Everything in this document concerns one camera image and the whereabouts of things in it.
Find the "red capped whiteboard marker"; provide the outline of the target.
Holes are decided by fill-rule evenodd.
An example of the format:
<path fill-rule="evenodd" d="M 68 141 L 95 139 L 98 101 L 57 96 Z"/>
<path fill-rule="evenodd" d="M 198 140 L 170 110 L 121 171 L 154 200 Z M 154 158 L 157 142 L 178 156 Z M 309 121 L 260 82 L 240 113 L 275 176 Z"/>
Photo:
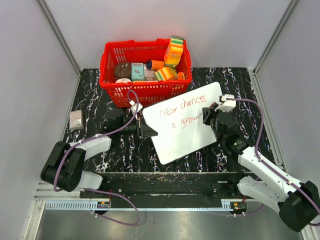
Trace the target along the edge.
<path fill-rule="evenodd" d="M 218 106 L 219 105 L 216 102 L 214 102 L 209 107 L 203 107 L 201 113 L 199 113 L 196 117 L 199 118 L 200 116 L 214 112 Z"/>

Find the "white whiteboard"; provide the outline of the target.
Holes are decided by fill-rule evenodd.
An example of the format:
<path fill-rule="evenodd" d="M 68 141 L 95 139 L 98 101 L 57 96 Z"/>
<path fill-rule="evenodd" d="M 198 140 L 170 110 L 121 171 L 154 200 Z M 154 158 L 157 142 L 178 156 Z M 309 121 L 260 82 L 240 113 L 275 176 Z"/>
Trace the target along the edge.
<path fill-rule="evenodd" d="M 158 133 L 151 140 L 162 165 L 216 142 L 203 123 L 202 108 L 218 103 L 221 95 L 220 84 L 213 82 L 142 110 L 146 124 Z"/>

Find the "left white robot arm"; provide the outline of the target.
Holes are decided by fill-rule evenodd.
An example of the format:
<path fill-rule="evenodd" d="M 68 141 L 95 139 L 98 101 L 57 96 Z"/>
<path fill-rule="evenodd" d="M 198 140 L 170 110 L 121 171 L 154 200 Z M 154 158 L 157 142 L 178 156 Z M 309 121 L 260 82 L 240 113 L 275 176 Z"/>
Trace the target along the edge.
<path fill-rule="evenodd" d="M 109 151 L 121 135 L 136 133 L 140 139 L 158 135 L 142 115 L 134 115 L 127 123 L 124 123 L 124 116 L 122 109 L 114 109 L 107 116 L 102 132 L 91 140 L 57 142 L 41 171 L 41 180 L 55 186 L 57 191 L 70 193 L 76 189 L 90 189 L 98 198 L 106 196 L 108 185 L 101 175 L 84 170 L 85 161 Z"/>

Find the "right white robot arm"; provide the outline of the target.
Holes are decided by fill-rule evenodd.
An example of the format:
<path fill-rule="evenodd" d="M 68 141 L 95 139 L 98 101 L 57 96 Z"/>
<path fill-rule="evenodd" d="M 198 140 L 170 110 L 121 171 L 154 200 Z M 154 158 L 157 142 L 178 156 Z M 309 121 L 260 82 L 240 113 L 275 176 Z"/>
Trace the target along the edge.
<path fill-rule="evenodd" d="M 228 194 L 257 200 L 275 211 L 295 232 L 308 225 L 314 227 L 313 220 L 320 215 L 318 187 L 309 180 L 302 182 L 269 161 L 244 138 L 232 114 L 221 111 L 218 104 L 202 108 L 202 114 L 203 124 L 211 127 L 224 153 L 258 177 L 255 180 L 247 175 L 229 183 Z"/>

